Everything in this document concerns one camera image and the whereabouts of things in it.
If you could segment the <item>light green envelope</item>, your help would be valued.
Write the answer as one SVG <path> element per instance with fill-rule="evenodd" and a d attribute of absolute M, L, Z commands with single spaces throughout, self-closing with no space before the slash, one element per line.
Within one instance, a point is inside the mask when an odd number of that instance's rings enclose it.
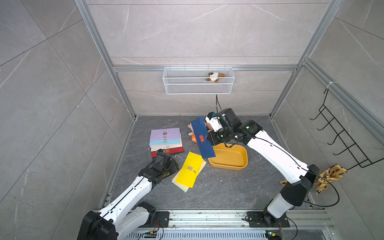
<path fill-rule="evenodd" d="M 172 181 L 172 183 L 175 184 L 178 188 L 180 188 L 184 192 L 187 192 L 189 190 L 189 187 L 181 185 L 181 184 L 178 184 L 175 181 Z"/>

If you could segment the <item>yellow envelope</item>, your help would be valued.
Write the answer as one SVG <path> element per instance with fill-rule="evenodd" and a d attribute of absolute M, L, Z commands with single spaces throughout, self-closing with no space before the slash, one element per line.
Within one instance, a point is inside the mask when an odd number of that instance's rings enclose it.
<path fill-rule="evenodd" d="M 202 156 L 189 152 L 175 182 L 193 188 L 203 163 Z"/>

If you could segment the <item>yellow plastic storage box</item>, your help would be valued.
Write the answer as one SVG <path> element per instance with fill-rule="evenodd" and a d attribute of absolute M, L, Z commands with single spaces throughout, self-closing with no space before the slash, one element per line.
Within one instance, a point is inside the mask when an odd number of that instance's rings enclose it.
<path fill-rule="evenodd" d="M 209 158 L 214 168 L 241 171 L 248 166 L 248 153 L 245 147 L 233 145 L 227 148 L 224 143 L 213 146 L 216 157 Z"/>

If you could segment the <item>navy blue envelope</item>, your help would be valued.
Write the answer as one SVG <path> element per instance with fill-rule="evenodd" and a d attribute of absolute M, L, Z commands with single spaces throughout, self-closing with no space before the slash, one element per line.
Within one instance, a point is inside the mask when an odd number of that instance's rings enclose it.
<path fill-rule="evenodd" d="M 216 154 L 210 141 L 207 139 L 208 130 L 206 123 L 202 117 L 191 122 L 195 138 L 203 159 L 215 158 Z"/>

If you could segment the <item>tan kraft envelope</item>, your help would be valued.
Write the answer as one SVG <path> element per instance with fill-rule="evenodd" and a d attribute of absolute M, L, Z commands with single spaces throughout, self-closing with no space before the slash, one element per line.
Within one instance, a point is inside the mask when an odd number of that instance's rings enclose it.
<path fill-rule="evenodd" d="M 207 162 L 206 162 L 206 161 L 203 161 L 203 163 L 202 163 L 202 165 L 201 165 L 201 168 L 200 168 L 200 170 L 199 170 L 199 174 L 200 174 L 200 172 L 203 170 L 203 168 L 205 167 L 206 164 L 207 164 Z M 172 179 L 172 181 L 175 181 L 175 182 L 176 182 L 176 180 L 177 180 L 179 174 L 180 174 L 180 172 L 178 172 L 178 173 L 175 175 L 175 177 Z"/>

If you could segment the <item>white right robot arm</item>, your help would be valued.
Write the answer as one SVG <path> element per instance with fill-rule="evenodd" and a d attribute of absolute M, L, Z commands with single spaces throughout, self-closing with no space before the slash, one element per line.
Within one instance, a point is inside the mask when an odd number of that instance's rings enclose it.
<path fill-rule="evenodd" d="M 207 139 L 213 146 L 228 142 L 242 143 L 268 160 L 287 180 L 279 194 L 263 210 L 262 221 L 272 227 L 287 211 L 301 206 L 321 176 L 316 165 L 298 160 L 255 121 L 241 122 L 234 114 L 209 113 L 206 117 L 209 132 Z"/>

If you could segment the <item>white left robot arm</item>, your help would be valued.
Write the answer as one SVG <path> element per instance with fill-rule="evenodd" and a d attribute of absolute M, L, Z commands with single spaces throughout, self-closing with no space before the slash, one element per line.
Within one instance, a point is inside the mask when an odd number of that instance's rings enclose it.
<path fill-rule="evenodd" d="M 81 223 L 78 240 L 122 240 L 139 227 L 158 228 L 156 207 L 141 199 L 156 185 L 180 170 L 175 158 L 164 150 L 140 170 L 133 183 L 98 212 L 88 212 Z"/>

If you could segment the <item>red envelope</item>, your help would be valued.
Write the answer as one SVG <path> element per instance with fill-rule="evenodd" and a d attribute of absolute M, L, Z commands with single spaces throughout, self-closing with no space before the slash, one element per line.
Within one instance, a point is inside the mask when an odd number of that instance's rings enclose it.
<path fill-rule="evenodd" d="M 177 148 L 171 148 L 171 149 L 158 149 L 156 151 L 151 152 L 152 158 L 155 158 L 158 156 L 158 153 L 166 153 L 166 154 L 178 154 L 184 152 L 183 147 L 177 147 Z"/>

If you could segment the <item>cream white envelope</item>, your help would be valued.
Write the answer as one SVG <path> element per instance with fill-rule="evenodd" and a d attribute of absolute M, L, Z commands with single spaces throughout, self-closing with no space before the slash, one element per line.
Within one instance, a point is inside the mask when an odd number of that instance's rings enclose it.
<path fill-rule="evenodd" d="M 173 148 L 179 148 L 182 147 L 182 144 L 175 144 L 175 145 L 153 145 L 150 146 L 152 152 L 156 152 L 158 150 L 167 150 L 167 149 L 173 149 Z"/>

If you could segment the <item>pink envelope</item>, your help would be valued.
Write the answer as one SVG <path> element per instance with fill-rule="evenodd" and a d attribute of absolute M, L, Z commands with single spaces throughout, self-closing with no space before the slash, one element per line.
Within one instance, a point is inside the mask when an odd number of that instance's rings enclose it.
<path fill-rule="evenodd" d="M 172 149 L 172 148 L 178 148 L 178 147 L 182 147 L 183 144 L 180 143 L 180 144 L 160 144 L 160 145 L 150 145 L 151 149 L 153 149 L 154 151 L 157 151 L 158 149 Z"/>

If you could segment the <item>light blue envelope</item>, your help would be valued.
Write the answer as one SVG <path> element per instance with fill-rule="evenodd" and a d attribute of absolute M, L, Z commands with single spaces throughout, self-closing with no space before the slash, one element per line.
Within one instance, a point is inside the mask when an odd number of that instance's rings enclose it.
<path fill-rule="evenodd" d="M 150 141 L 150 146 L 156 146 L 156 145 L 179 145 L 182 143 L 181 135 L 179 135 L 178 139 L 169 139 L 169 140 L 156 140 L 156 141 Z"/>

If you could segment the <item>small brown white plush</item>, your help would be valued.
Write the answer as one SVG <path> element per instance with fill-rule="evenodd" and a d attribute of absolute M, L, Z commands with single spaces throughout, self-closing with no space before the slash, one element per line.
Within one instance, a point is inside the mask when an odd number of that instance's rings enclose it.
<path fill-rule="evenodd" d="M 220 74 L 218 72 L 212 72 L 209 73 L 208 77 L 206 78 L 207 82 L 215 82 L 218 83 L 221 78 L 225 78 L 225 74 Z"/>

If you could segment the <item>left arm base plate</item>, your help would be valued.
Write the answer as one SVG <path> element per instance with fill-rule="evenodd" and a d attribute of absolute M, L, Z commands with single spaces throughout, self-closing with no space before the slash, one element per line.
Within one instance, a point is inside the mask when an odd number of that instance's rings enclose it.
<path fill-rule="evenodd" d="M 156 211 L 154 214 L 150 214 L 149 219 L 147 222 L 139 228 L 149 228 L 149 227 L 155 227 L 157 224 L 160 224 L 160 228 L 163 227 L 164 229 L 169 226 L 169 220 L 170 220 L 170 212 L 169 211 Z"/>

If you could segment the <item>metal mounting rail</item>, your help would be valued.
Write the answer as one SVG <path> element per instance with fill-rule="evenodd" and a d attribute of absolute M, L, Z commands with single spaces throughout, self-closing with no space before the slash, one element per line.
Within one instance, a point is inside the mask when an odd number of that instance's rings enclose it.
<path fill-rule="evenodd" d="M 244 220 L 247 212 L 261 210 L 159 210 L 169 211 L 165 230 L 262 230 L 251 228 Z M 293 209 L 286 213 L 290 227 L 282 229 L 334 230 L 325 210 Z"/>

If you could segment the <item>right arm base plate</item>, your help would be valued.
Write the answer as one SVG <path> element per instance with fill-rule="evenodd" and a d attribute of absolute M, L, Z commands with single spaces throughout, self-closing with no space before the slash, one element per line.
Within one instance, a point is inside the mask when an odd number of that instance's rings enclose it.
<path fill-rule="evenodd" d="M 249 223 L 251 228 L 288 228 L 289 220 L 286 214 L 280 218 L 270 216 L 269 213 L 263 211 L 249 211 L 244 220 Z"/>

